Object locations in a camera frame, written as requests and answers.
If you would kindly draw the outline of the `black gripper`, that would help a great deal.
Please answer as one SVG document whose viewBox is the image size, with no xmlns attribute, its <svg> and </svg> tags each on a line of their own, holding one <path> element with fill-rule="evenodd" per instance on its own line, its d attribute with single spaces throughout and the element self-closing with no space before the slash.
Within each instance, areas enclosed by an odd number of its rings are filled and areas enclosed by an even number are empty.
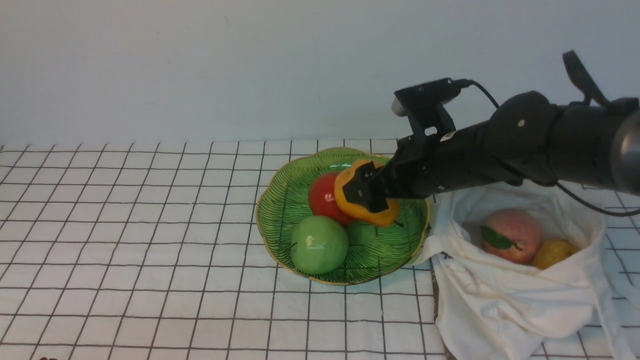
<svg viewBox="0 0 640 360">
<path fill-rule="evenodd" d="M 403 137 L 386 165 L 353 163 L 358 181 L 343 185 L 345 201 L 378 214 L 390 208 L 386 198 L 424 199 L 493 183 L 520 185 L 525 130 L 524 120 L 484 121 L 422 139 Z"/>
</svg>

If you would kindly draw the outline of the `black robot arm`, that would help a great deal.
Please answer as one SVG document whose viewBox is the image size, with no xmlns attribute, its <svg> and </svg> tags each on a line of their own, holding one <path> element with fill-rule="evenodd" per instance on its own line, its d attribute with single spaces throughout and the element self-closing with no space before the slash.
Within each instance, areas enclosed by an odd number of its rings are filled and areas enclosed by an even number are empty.
<svg viewBox="0 0 640 360">
<path fill-rule="evenodd" d="M 579 183 L 639 194 L 639 102 L 609 107 L 551 104 L 529 91 L 505 101 L 487 121 L 455 129 L 443 101 L 410 105 L 396 96 L 414 133 L 387 164 L 359 166 L 339 184 L 348 203 L 377 213 L 389 199 L 426 199 L 494 183 L 542 187 Z"/>
</svg>

